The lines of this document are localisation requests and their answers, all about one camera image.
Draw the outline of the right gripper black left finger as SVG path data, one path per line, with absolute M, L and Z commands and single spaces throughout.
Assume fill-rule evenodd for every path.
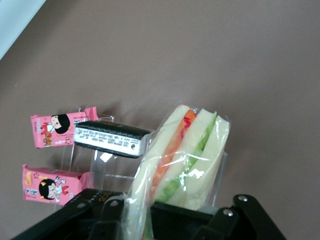
M 68 203 L 14 240 L 117 240 L 120 238 L 124 201 L 112 198 L 103 203 L 76 200 Z

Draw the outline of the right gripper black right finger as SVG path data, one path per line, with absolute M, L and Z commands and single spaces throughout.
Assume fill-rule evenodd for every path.
M 259 201 L 233 197 L 231 207 L 198 211 L 156 202 L 151 207 L 156 240 L 284 240 L 285 236 Z

